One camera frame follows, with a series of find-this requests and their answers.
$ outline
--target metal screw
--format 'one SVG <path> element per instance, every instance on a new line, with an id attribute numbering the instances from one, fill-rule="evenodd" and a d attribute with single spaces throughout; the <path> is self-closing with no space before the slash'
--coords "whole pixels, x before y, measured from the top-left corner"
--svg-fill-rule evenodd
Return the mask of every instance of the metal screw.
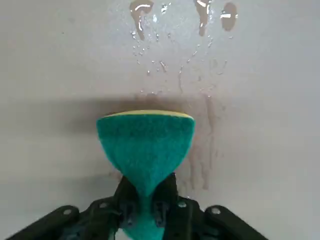
<path id="1" fill-rule="evenodd" d="M 101 203 L 100 205 L 99 205 L 99 207 L 101 208 L 101 209 L 104 209 L 104 208 L 106 208 L 108 206 L 108 204 L 106 203 L 106 202 L 103 202 L 103 203 Z"/>
<path id="2" fill-rule="evenodd" d="M 212 213 L 212 214 L 220 214 L 220 213 L 221 213 L 221 211 L 220 211 L 220 209 L 219 209 L 219 208 L 217 208 L 217 207 L 213 207 L 213 208 L 211 208 L 211 213 Z"/>
<path id="3" fill-rule="evenodd" d="M 180 201 L 180 202 L 178 202 L 178 206 L 179 206 L 179 208 L 185 208 L 187 206 L 187 204 L 184 201 Z"/>
<path id="4" fill-rule="evenodd" d="M 69 215 L 71 212 L 72 212 L 71 209 L 66 209 L 66 210 L 63 211 L 63 214 L 64 215 Z"/>

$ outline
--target scrubbing sponge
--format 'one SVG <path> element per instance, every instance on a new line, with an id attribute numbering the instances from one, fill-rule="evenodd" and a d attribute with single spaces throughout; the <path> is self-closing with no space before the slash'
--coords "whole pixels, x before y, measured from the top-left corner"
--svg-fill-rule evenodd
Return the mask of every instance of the scrubbing sponge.
<path id="1" fill-rule="evenodd" d="M 150 213 L 152 193 L 186 156 L 195 130 L 184 113 L 136 110 L 112 114 L 97 121 L 98 136 L 112 164 L 135 186 L 141 213 L 126 233 L 135 240 L 159 240 Z"/>

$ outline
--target white wall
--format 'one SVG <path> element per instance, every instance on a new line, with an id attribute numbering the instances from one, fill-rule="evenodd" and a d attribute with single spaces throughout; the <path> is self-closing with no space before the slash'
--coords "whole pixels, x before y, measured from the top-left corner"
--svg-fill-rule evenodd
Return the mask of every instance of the white wall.
<path id="1" fill-rule="evenodd" d="M 235 0 L 226 32 L 216 0 L 200 37 L 194 2 L 171 2 L 163 15 L 154 3 L 141 43 L 129 0 L 0 2 L 0 238 L 111 195 L 117 174 L 95 121 L 141 108 L 196 119 L 182 195 L 229 207 L 272 240 L 319 238 L 320 3 Z"/>

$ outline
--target dirty stain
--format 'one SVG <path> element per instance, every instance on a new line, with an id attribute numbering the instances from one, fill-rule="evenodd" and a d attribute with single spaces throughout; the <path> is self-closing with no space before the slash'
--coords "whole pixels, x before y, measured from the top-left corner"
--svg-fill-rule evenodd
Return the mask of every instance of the dirty stain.
<path id="1" fill-rule="evenodd" d="M 122 175 L 121 172 L 119 172 L 119 171 L 117 171 L 117 170 L 114 170 L 114 171 L 112 171 L 112 172 L 109 172 L 107 176 L 110 177 L 110 178 L 112 178 L 112 179 L 117 180 L 117 181 L 120 183 L 123 175 Z"/>
<path id="2" fill-rule="evenodd" d="M 205 106 L 206 106 L 206 112 L 207 112 L 207 118 L 208 118 L 208 123 L 210 127 L 209 131 L 209 138 L 210 138 L 210 145 L 209 145 L 209 167 L 212 170 L 212 161 L 213 161 L 213 147 L 214 147 L 214 121 L 215 121 L 215 113 L 214 113 L 214 104 L 212 102 L 211 97 L 204 96 L 205 99 Z"/>
<path id="3" fill-rule="evenodd" d="M 190 164 L 190 185 L 191 189 L 196 189 L 196 164 L 197 164 L 197 146 L 192 146 L 189 151 L 189 164 Z"/>
<path id="4" fill-rule="evenodd" d="M 196 11 L 200 17 L 199 35 L 204 36 L 206 25 L 208 24 L 208 15 L 210 11 L 211 0 L 194 0 Z"/>
<path id="5" fill-rule="evenodd" d="M 231 31 L 238 18 L 237 7 L 232 2 L 228 2 L 224 5 L 224 8 L 220 14 L 222 28 L 229 32 Z"/>
<path id="6" fill-rule="evenodd" d="M 202 189 L 203 190 L 209 190 L 209 172 L 208 169 L 206 168 L 205 164 L 203 162 L 200 162 L 201 165 L 201 176 L 203 179 L 203 185 Z"/>
<path id="7" fill-rule="evenodd" d="M 142 26 L 141 12 L 150 13 L 154 3 L 150 0 L 135 0 L 130 4 L 130 12 L 135 24 L 136 32 L 141 40 L 145 39 L 144 29 Z"/>

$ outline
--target wet surface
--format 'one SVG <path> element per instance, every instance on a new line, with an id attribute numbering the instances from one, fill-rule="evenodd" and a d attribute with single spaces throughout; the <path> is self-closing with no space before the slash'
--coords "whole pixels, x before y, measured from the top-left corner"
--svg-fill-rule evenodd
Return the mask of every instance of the wet surface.
<path id="1" fill-rule="evenodd" d="M 206 33 L 206 25 L 208 24 L 208 16 L 210 11 L 211 0 L 194 0 L 196 11 L 200 17 L 199 35 L 204 36 Z"/>
<path id="2" fill-rule="evenodd" d="M 153 5 L 154 3 L 150 0 L 136 0 L 130 4 L 129 9 L 131 12 L 131 16 L 135 24 L 136 32 L 138 33 L 141 40 L 145 39 L 141 13 L 145 12 L 146 14 L 148 14 L 151 11 Z"/>
<path id="3" fill-rule="evenodd" d="M 238 13 L 236 5 L 234 5 L 232 2 L 228 2 L 224 6 L 220 15 L 222 28 L 227 32 L 231 31 L 236 24 L 237 18 Z"/>

